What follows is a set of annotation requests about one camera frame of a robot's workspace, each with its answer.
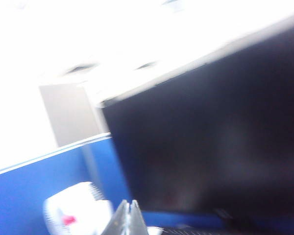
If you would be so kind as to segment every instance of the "black monitor screen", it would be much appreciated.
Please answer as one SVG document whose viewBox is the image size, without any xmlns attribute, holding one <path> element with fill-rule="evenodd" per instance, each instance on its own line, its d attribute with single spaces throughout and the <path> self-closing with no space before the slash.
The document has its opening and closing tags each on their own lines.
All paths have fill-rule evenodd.
<svg viewBox="0 0 294 235">
<path fill-rule="evenodd" d="M 103 112 L 143 210 L 294 215 L 294 28 Z"/>
</svg>

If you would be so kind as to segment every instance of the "blue cubicle partition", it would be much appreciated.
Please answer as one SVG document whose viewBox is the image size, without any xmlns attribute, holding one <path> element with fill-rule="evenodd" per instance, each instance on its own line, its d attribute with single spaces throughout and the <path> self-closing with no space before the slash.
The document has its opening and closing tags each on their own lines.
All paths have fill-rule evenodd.
<svg viewBox="0 0 294 235">
<path fill-rule="evenodd" d="M 114 208 L 122 199 L 132 199 L 108 135 L 0 171 L 0 235 L 47 235 L 43 201 L 84 181 L 98 185 Z M 146 211 L 143 216 L 149 226 L 222 227 L 221 220 L 210 215 Z M 262 220 L 259 225 L 294 234 L 294 219 Z"/>
</svg>

